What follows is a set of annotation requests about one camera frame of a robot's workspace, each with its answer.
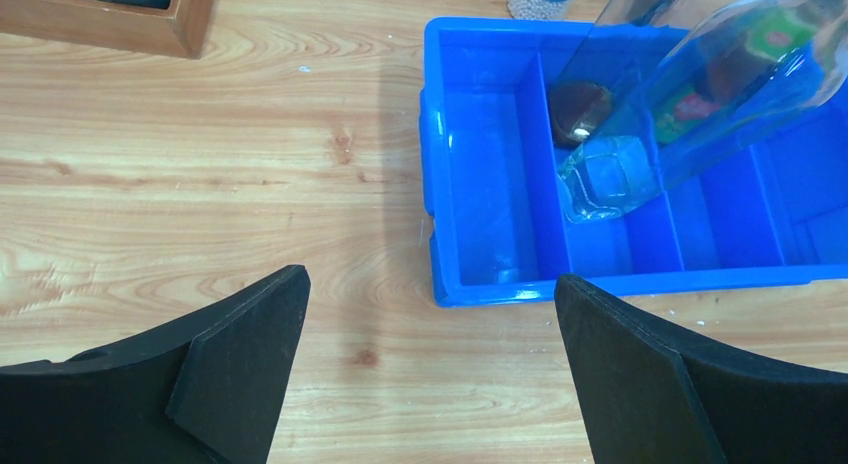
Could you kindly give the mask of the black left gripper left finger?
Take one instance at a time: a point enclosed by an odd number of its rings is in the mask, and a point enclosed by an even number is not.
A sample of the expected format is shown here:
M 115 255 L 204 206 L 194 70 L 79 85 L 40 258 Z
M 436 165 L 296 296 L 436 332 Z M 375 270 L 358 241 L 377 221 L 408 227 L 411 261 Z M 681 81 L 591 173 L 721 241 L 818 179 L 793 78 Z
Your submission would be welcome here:
M 63 362 L 1 370 L 5 463 L 264 463 L 310 295 L 286 266 Z

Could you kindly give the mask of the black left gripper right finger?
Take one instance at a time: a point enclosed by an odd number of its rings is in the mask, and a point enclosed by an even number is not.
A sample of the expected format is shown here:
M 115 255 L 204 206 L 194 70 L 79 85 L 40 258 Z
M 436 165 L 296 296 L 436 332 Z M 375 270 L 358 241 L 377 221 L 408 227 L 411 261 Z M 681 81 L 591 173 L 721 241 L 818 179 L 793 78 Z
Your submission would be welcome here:
M 559 327 L 598 463 L 843 463 L 847 377 L 714 340 L 573 274 Z

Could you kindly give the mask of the blue plastic divided bin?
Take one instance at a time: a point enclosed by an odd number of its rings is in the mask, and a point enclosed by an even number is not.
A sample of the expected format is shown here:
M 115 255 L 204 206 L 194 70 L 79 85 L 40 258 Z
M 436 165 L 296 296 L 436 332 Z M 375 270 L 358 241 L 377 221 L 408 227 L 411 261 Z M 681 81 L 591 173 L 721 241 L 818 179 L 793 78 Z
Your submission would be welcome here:
M 576 273 L 618 295 L 847 274 L 847 94 L 623 218 L 562 218 L 547 88 L 593 25 L 440 17 L 423 39 L 423 200 L 443 307 L 552 298 Z

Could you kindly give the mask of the clear glass oil bottle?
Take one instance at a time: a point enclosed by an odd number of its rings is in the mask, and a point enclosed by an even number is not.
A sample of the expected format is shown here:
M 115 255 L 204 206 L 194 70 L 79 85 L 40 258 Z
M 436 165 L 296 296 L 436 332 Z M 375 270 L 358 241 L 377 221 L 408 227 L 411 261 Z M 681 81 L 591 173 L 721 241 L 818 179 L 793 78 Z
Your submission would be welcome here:
M 702 20 L 560 165 L 567 220 L 621 217 L 827 102 L 847 0 L 739 0 Z

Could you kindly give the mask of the glass bottle with brown sauce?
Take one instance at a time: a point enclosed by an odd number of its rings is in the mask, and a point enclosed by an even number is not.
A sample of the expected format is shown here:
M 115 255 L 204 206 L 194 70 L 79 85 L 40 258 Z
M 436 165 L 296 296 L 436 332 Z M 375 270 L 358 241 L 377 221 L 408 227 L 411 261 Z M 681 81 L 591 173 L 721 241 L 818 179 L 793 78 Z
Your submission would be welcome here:
M 610 0 L 547 91 L 554 145 L 573 149 L 683 38 L 660 23 L 676 0 Z

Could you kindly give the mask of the white bead jar blue label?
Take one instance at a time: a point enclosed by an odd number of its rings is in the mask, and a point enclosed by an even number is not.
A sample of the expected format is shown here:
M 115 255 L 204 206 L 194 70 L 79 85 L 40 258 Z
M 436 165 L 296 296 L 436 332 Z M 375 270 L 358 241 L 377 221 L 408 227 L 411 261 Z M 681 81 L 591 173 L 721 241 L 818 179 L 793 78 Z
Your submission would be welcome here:
M 565 17 L 570 0 L 507 0 L 514 19 L 554 21 Z

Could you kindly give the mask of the wooden compartment tray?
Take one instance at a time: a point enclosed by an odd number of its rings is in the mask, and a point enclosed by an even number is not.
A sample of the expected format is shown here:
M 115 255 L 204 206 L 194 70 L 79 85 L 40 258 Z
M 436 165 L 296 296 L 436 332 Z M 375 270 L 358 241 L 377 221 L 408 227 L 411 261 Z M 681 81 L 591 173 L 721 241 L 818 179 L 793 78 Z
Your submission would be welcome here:
M 216 0 L 165 9 L 102 0 L 1 0 L 1 31 L 54 41 L 198 58 Z

